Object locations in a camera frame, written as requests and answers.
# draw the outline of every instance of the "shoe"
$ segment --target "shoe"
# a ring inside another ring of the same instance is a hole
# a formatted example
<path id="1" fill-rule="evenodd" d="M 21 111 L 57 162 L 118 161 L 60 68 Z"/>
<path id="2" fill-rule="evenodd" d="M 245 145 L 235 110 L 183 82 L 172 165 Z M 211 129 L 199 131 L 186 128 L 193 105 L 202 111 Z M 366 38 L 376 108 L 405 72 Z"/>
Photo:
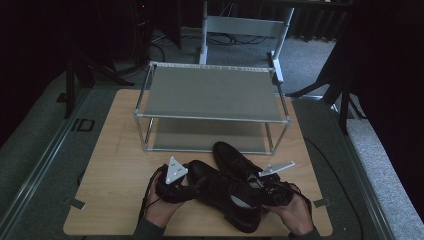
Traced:
<path id="1" fill-rule="evenodd" d="M 216 142 L 213 157 L 220 171 L 247 182 L 261 203 L 268 206 L 286 206 L 293 198 L 288 182 L 281 182 L 278 174 L 260 177 L 263 170 L 226 142 Z"/>
<path id="2" fill-rule="evenodd" d="M 244 181 L 222 174 L 199 160 L 187 164 L 187 180 L 199 185 L 197 199 L 224 214 L 224 218 L 244 233 L 256 231 L 262 206 L 255 192 Z"/>

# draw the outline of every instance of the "white triangular marker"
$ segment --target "white triangular marker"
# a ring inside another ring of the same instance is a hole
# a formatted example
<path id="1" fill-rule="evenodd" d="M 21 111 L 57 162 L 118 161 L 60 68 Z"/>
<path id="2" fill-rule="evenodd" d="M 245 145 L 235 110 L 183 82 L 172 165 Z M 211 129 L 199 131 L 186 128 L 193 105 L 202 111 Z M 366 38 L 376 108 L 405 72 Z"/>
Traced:
<path id="1" fill-rule="evenodd" d="M 166 173 L 166 184 L 175 182 L 188 173 L 188 169 L 179 163 L 174 156 L 169 159 L 168 172 Z"/>
<path id="2" fill-rule="evenodd" d="M 293 161 L 291 161 L 290 163 L 287 164 L 276 164 L 276 165 L 272 165 L 269 164 L 268 167 L 263 170 L 262 172 L 259 172 L 259 177 L 264 177 L 264 176 L 268 176 L 271 174 L 274 174 L 276 172 L 279 172 L 281 170 L 284 170 L 286 168 L 292 167 L 296 165 Z"/>

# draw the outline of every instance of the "gray carpet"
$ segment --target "gray carpet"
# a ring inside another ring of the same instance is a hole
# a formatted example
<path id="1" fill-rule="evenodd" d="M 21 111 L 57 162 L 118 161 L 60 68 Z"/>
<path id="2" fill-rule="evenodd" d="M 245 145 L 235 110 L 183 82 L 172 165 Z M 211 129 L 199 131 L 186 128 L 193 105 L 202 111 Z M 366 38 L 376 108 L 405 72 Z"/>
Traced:
<path id="1" fill-rule="evenodd" d="M 183 40 L 182 49 L 178 49 L 166 39 L 155 41 L 161 50 L 151 47 L 151 58 L 163 61 L 165 57 L 167 62 L 196 63 L 200 41 L 197 37 L 193 37 L 192 32 L 187 31 L 187 34 L 189 35 Z M 266 39 L 259 44 L 230 47 L 211 44 L 209 45 L 208 64 L 265 67 L 268 66 L 266 52 L 273 50 L 275 44 L 275 39 Z M 334 42 L 304 42 L 288 39 L 280 58 L 285 78 L 282 85 L 284 92 L 294 92 L 313 83 L 333 46 Z M 145 71 L 140 70 L 125 78 L 136 83 L 134 88 L 139 88 L 144 75 Z M 51 84 L 43 97 L 35 104 L 33 111 L 3 146 L 0 151 L 0 191 L 2 195 L 0 214 L 2 215 L 6 213 L 9 204 L 19 193 L 19 188 L 37 160 L 42 157 L 44 149 L 48 147 L 56 130 L 64 124 L 73 125 L 75 121 L 81 121 L 81 119 L 85 119 L 85 124 L 88 125 L 94 121 L 92 131 L 74 129 L 67 132 L 65 141 L 53 158 L 49 170 L 40 182 L 32 200 L 14 226 L 9 239 L 82 238 L 67 236 L 63 233 L 62 228 L 69 206 L 62 202 L 66 197 L 75 195 L 78 188 L 78 176 L 84 171 L 89 161 L 113 96 L 120 88 L 111 81 L 98 79 L 98 84 L 89 91 L 82 108 L 69 123 L 63 120 L 64 104 L 55 102 L 59 93 L 64 91 L 62 76 Z M 311 95 L 322 96 L 325 90 L 325 87 L 317 89 Z M 341 134 L 336 124 L 337 113 L 328 105 L 312 98 L 295 100 L 294 106 L 302 133 L 308 139 L 308 151 L 323 195 L 334 203 L 328 207 L 334 232 L 326 239 L 360 239 L 360 226 L 363 227 L 364 239 L 379 239 L 347 161 L 352 156 L 346 149 L 351 149 L 352 146 L 350 139 Z M 337 181 L 337 177 L 331 171 L 327 161 L 340 177 L 342 185 Z M 90 236 L 87 239 L 131 238 Z"/>

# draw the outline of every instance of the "wooden tabletop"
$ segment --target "wooden tabletop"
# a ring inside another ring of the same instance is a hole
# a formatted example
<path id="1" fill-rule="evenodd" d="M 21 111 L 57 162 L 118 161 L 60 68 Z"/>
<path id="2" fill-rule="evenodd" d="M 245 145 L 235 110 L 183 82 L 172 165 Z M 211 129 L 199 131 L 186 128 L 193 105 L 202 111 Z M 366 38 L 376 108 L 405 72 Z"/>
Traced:
<path id="1" fill-rule="evenodd" d="M 211 153 L 153 152 L 142 149 L 134 121 L 139 90 L 120 90 L 97 141 L 75 199 L 86 203 L 71 207 L 64 225 L 68 235 L 132 235 L 148 181 L 157 168 L 174 156 L 180 163 L 199 159 L 215 168 Z M 295 183 L 311 201 L 322 198 L 319 185 L 290 99 L 286 99 L 291 125 L 274 155 L 245 156 L 257 166 L 295 162 L 279 172 L 282 180 Z M 332 233 L 325 207 L 313 207 L 313 220 L 322 236 Z M 288 229 L 274 213 L 262 217 L 257 231 L 245 234 L 223 215 L 197 200 L 187 201 L 172 217 L 168 236 L 286 236 Z"/>

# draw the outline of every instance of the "black object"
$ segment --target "black object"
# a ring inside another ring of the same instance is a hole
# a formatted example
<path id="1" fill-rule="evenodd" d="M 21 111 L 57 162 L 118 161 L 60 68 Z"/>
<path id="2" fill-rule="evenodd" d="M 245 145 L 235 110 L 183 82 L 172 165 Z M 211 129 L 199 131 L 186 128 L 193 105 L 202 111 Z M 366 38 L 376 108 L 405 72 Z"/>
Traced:
<path id="1" fill-rule="evenodd" d="M 260 177 L 263 170 L 228 143 L 216 142 L 212 152 L 218 168 L 249 183 L 262 204 L 287 206 L 291 202 L 295 191 L 288 182 L 281 182 L 278 174 Z"/>
<path id="2" fill-rule="evenodd" d="M 159 177 L 159 181 L 156 184 L 156 194 L 165 202 L 179 203 L 192 200 L 199 194 L 199 184 L 183 186 L 181 183 L 184 177 L 179 178 L 171 184 L 166 184 L 166 172 L 168 171 L 168 165 L 164 164 L 158 171 L 162 172 Z"/>
<path id="3" fill-rule="evenodd" d="M 222 174 L 199 160 L 188 163 L 187 179 L 190 185 L 201 183 L 199 201 L 222 212 L 238 230 L 245 233 L 256 231 L 262 206 L 246 182 Z"/>

